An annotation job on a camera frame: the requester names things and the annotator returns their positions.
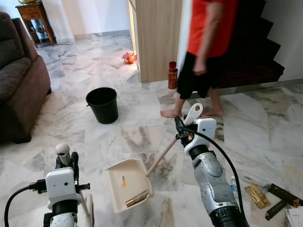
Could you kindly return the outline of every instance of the dustpan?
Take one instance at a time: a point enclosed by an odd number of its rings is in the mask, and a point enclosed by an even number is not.
[[[202,113],[203,106],[194,104],[188,112],[184,124],[191,124]],[[172,138],[168,146],[160,153],[147,171],[144,162],[137,159],[127,159],[106,169],[106,178],[115,213],[133,208],[154,195],[149,174],[176,143]]]

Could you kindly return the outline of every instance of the black cable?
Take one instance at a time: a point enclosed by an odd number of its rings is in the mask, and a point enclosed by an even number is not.
[[[232,168],[232,172],[233,172],[233,174],[235,176],[235,180],[236,180],[236,184],[237,184],[237,191],[238,191],[238,197],[239,197],[239,205],[240,205],[241,215],[246,220],[245,213],[244,213],[244,208],[243,208],[243,201],[242,201],[242,194],[241,194],[239,177],[238,177],[236,168],[233,166],[232,161],[229,159],[229,157],[227,156],[227,154],[225,153],[225,151],[215,141],[213,141],[208,136],[205,136],[205,135],[203,135],[203,134],[201,134],[201,133],[199,133],[197,131],[188,129],[188,128],[183,127],[183,126],[180,126],[180,129],[182,129],[184,131],[188,131],[188,132],[193,133],[193,134],[196,134],[196,135],[202,137],[203,139],[211,142],[222,153],[222,155],[224,156],[224,158],[227,160],[228,164]]]
[[[8,202],[6,203],[6,206],[5,206],[5,212],[4,212],[4,225],[5,227],[9,227],[9,206],[12,202],[12,200],[14,199],[14,197],[16,195],[18,195],[19,193],[21,192],[24,192],[26,190],[30,190],[31,189],[31,186],[26,186],[24,188],[21,188],[19,189],[18,191],[16,191],[14,194],[12,194],[8,200]]]

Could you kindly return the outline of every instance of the water bottle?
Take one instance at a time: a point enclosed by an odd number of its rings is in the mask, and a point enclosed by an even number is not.
[[[236,178],[232,176],[232,183],[231,183],[232,192],[235,198],[238,197],[238,191],[237,191],[237,183]]]

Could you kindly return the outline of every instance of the dark stair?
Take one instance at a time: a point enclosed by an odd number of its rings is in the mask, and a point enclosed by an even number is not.
[[[267,39],[273,23],[261,18],[266,1],[239,0],[221,88],[278,81],[284,67],[274,61],[280,45]]]

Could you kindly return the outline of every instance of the plastic bucket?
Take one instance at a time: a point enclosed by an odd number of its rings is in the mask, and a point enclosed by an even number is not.
[[[117,92],[110,87],[101,87],[86,95],[87,106],[90,106],[98,122],[113,123],[118,118]]]

